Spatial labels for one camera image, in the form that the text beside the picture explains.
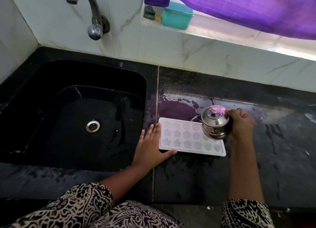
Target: small object on window ledge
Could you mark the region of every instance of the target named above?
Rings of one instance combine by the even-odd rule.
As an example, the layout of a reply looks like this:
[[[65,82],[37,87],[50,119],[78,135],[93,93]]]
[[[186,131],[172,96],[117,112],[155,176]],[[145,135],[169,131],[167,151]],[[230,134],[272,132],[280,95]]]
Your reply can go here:
[[[170,5],[162,10],[162,24],[178,29],[187,29],[194,10],[185,4],[170,2]]]
[[[161,22],[161,15],[160,14],[155,15],[155,21]]]
[[[144,18],[155,20],[155,14],[156,12],[154,11],[152,6],[146,6],[144,9]]]

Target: steel lid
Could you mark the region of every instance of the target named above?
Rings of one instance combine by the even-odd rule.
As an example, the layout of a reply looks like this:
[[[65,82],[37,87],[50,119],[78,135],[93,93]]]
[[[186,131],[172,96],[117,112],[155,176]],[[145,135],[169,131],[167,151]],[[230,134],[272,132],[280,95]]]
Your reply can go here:
[[[229,122],[229,115],[225,112],[223,106],[209,106],[201,115],[202,122],[211,127],[223,126]]]

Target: hand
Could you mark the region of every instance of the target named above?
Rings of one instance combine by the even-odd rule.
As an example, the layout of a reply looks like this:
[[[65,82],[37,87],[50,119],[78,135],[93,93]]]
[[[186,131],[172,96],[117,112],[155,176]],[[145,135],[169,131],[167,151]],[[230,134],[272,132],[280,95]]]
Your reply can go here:
[[[164,160],[177,153],[176,150],[168,150],[165,153],[159,151],[159,139],[161,135],[161,124],[156,127],[150,125],[150,128],[144,138],[145,130],[142,130],[134,155],[134,165],[140,165],[148,172],[159,165]]]
[[[255,120],[244,110],[238,108],[226,109],[226,113],[233,118],[233,129],[229,134],[231,142],[252,141],[252,130]]]

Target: container lid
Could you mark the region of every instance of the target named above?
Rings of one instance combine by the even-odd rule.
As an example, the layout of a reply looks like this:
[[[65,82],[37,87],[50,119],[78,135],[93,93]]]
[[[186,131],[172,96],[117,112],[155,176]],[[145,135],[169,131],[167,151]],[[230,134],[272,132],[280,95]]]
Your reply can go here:
[[[211,127],[223,126],[228,123],[229,115],[225,112],[226,108],[223,106],[209,106],[201,115],[202,122]]]
[[[194,10],[192,8],[188,7],[185,4],[172,2],[172,1],[169,3],[168,7],[164,8],[164,10],[167,12],[176,13],[176,14],[185,15],[185,16],[194,15]]]

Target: black granite countertop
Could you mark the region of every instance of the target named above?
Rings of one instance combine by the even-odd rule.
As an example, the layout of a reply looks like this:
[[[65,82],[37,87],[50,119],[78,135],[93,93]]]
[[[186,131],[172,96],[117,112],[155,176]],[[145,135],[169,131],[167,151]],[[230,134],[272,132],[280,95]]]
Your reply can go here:
[[[246,110],[256,121],[254,144],[267,205],[316,207],[315,93],[40,48],[0,86],[2,109],[32,75],[34,64],[30,59],[38,59],[37,66],[54,59],[70,59],[110,62],[118,68],[124,64],[125,69],[133,67],[150,83],[145,128],[159,117],[192,120],[212,104]],[[144,203],[221,205],[227,197],[230,160],[230,145],[227,141],[224,143],[226,157],[179,152],[157,166],[127,196]],[[97,182],[113,174],[24,166],[19,162],[2,162],[0,169],[0,198],[3,199],[56,199],[73,185]]]

